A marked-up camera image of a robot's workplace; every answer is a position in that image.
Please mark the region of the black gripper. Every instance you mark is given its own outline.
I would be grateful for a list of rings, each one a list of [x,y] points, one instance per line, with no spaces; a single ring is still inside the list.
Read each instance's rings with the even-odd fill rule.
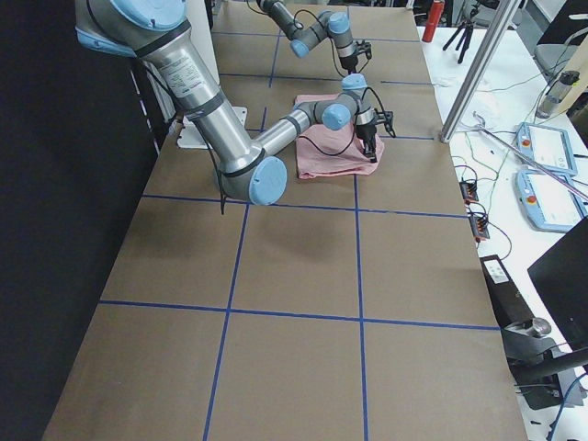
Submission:
[[[356,55],[350,55],[346,57],[340,57],[339,62],[341,67],[345,69],[349,74],[355,74],[357,72],[358,58]]]
[[[376,125],[372,122],[356,125],[356,136],[364,143],[363,154],[372,164],[378,161],[376,134]]]

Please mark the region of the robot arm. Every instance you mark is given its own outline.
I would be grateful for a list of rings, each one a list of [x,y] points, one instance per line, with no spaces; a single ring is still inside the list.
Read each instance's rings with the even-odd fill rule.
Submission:
[[[287,186],[287,168],[277,153],[315,124],[340,130],[353,124],[364,143],[363,154],[376,161],[376,127],[390,123],[390,113],[373,107],[357,57],[371,45],[354,40],[347,14],[324,11],[308,28],[280,1],[261,1],[266,13],[303,57],[323,40],[334,43],[348,75],[334,99],[304,102],[257,138],[249,136],[217,80],[191,41],[183,1],[77,1],[76,32],[86,48],[150,62],[171,95],[193,122],[220,162],[216,176],[223,197],[271,205]]]
[[[289,12],[282,1],[256,1],[260,14],[270,17],[289,40],[289,46],[299,58],[306,57],[324,40],[329,40],[335,71],[343,77],[361,73],[372,58],[371,43],[353,37],[351,21],[346,12],[324,10],[315,15],[302,10],[314,18],[306,27],[296,15]]]

